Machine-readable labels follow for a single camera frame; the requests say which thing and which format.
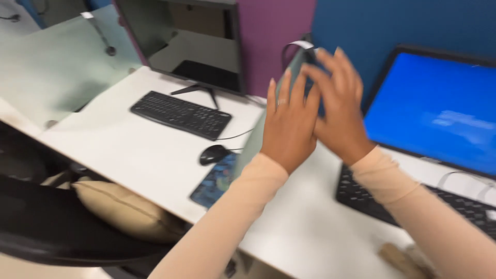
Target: glass partition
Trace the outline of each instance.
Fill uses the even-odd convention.
[[[41,128],[141,66],[114,6],[92,14],[115,56],[82,16],[0,45],[0,98]]]

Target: black keyboard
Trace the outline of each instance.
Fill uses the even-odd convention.
[[[399,227],[389,212],[382,205],[378,204],[365,188],[355,182],[352,176],[352,171],[343,165],[336,190],[336,200],[369,216]],[[479,227],[488,236],[496,240],[496,221],[489,219],[486,213],[487,210],[496,210],[495,207],[443,191],[439,188],[428,185],[426,187],[461,215],[465,216],[467,220]]]
[[[232,116],[225,112],[193,104],[150,91],[131,107],[131,112],[160,124],[216,140]]]

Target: arm sleeve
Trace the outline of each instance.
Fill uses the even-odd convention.
[[[443,278],[496,278],[496,244],[403,173],[379,147],[355,163],[355,180],[393,215]]]
[[[259,153],[149,279],[218,279],[251,224],[287,179],[281,165]]]

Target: black monitor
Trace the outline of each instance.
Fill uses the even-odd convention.
[[[115,3],[152,70],[196,83],[179,93],[218,89],[246,94],[234,0]]]

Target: beige cushion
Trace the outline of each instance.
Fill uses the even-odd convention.
[[[79,181],[72,186],[86,208],[125,234],[149,242],[171,243],[185,233],[182,220],[120,185]]]

